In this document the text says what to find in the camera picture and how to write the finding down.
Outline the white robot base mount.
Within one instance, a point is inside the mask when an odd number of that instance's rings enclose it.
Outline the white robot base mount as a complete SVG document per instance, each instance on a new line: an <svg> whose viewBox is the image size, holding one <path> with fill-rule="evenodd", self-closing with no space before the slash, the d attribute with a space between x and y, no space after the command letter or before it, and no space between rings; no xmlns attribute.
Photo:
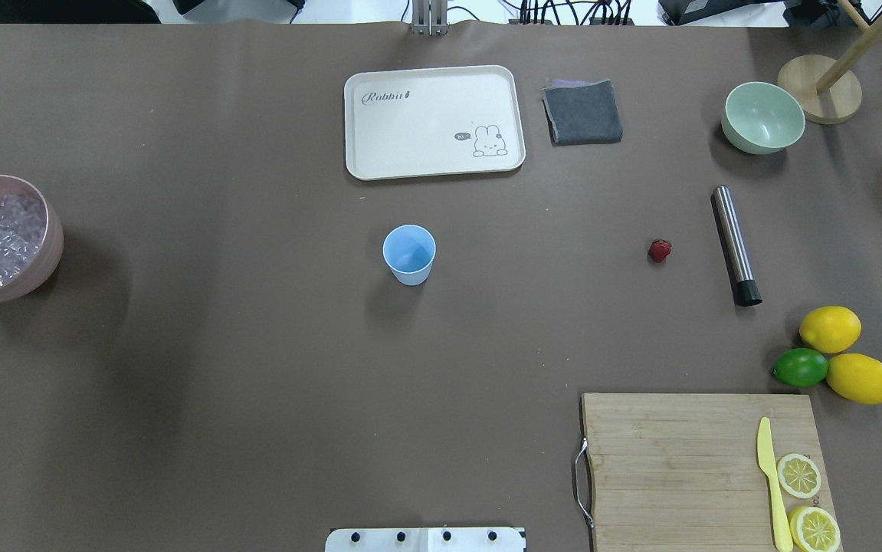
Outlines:
<svg viewBox="0 0 882 552"><path fill-rule="evenodd" d="M386 527L331 531L325 551L526 551L516 527Z"/></svg>

